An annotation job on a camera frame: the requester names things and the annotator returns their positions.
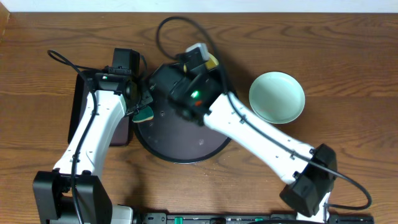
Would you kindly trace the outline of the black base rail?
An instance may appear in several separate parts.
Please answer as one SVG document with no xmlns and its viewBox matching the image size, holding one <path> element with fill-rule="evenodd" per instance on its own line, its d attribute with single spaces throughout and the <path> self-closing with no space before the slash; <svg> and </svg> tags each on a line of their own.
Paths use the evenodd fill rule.
<svg viewBox="0 0 398 224">
<path fill-rule="evenodd" d="M 262 223 L 326 223 L 326 224 L 375 224 L 370 216 L 330 215 L 326 220 L 299 220 L 293 214 L 271 215 L 168 215 L 166 213 L 139 213 L 132 224 L 262 224 Z"/>
</svg>

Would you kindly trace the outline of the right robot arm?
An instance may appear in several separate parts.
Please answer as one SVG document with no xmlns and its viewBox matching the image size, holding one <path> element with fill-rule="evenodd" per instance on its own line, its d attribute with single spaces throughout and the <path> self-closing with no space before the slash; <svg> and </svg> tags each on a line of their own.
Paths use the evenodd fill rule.
<svg viewBox="0 0 398 224">
<path fill-rule="evenodd" d="M 194 73 L 163 65 L 149 78 L 179 116 L 224 134 L 267 164 L 285 183 L 281 199 L 305 222 L 327 222 L 336 154 L 312 147 L 256 116 L 229 86 L 222 69 Z"/>
</svg>

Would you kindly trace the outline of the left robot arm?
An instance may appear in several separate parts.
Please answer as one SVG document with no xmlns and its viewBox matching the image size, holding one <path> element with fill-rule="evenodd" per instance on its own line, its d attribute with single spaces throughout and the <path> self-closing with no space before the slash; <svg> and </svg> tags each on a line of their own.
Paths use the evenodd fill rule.
<svg viewBox="0 0 398 224">
<path fill-rule="evenodd" d="M 67 150 L 33 181 L 40 222 L 132 223 L 133 209 L 112 204 L 101 176 L 118 124 L 140 102 L 139 79 L 131 73 L 96 73 L 85 82 L 90 94 Z"/>
</svg>

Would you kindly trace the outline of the mint plate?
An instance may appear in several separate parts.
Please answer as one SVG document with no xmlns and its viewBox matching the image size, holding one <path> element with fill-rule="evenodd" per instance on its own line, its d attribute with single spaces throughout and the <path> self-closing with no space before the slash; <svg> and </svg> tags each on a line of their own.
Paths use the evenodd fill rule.
<svg viewBox="0 0 398 224">
<path fill-rule="evenodd" d="M 249 104 L 253 112 L 268 123 L 286 124 L 302 114 L 305 92 L 294 77 L 283 72 L 267 72 L 251 84 Z"/>
</svg>

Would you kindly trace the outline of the dark rectangular tray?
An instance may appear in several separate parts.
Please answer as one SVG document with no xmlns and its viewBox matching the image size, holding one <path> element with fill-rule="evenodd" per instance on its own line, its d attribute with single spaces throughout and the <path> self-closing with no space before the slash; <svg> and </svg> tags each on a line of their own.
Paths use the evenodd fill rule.
<svg viewBox="0 0 398 224">
<path fill-rule="evenodd" d="M 85 81 L 81 76 L 77 75 L 67 139 L 67 143 L 69 144 L 84 114 L 88 95 L 89 92 Z M 133 138 L 131 126 L 132 122 L 129 120 L 129 117 L 124 117 L 115 129 L 110 146 L 127 146 Z"/>
</svg>

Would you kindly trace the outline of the yellow plate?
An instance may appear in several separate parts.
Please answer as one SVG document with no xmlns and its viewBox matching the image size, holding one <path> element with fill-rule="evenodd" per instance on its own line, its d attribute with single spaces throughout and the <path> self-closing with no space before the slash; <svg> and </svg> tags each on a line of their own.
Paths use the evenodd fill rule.
<svg viewBox="0 0 398 224">
<path fill-rule="evenodd" d="M 212 69 L 216 68 L 218 65 L 219 65 L 218 59 L 214 55 L 209 54 L 208 61 L 206 61 L 203 64 L 190 65 L 190 67 L 187 67 L 187 65 L 184 64 L 183 65 L 183 72 L 184 73 L 193 72 L 195 69 L 209 71 L 209 70 L 212 70 Z"/>
</svg>

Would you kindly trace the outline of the green yellow sponge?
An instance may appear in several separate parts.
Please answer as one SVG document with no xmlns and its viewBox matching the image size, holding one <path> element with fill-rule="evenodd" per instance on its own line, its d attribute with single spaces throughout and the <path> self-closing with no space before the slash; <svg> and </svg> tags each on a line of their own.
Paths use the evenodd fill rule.
<svg viewBox="0 0 398 224">
<path fill-rule="evenodd" d="M 143 123 L 145 121 L 150 121 L 154 118 L 154 112 L 150 106 L 139 109 L 138 112 L 132 117 L 133 123 Z"/>
</svg>

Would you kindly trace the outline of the round black tray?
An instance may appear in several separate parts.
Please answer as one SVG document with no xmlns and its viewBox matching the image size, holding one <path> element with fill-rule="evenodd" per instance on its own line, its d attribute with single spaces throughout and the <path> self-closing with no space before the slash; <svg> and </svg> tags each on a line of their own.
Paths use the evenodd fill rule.
<svg viewBox="0 0 398 224">
<path fill-rule="evenodd" d="M 223 92 L 222 77 L 217 69 L 193 76 L 184 73 L 187 89 L 177 100 L 167 98 L 149 86 L 153 102 L 149 105 L 154 118 L 134 124 L 140 143 L 153 155 L 169 162 L 188 164 L 208 159 L 228 145 L 230 139 L 204 125 L 203 117 Z"/>
</svg>

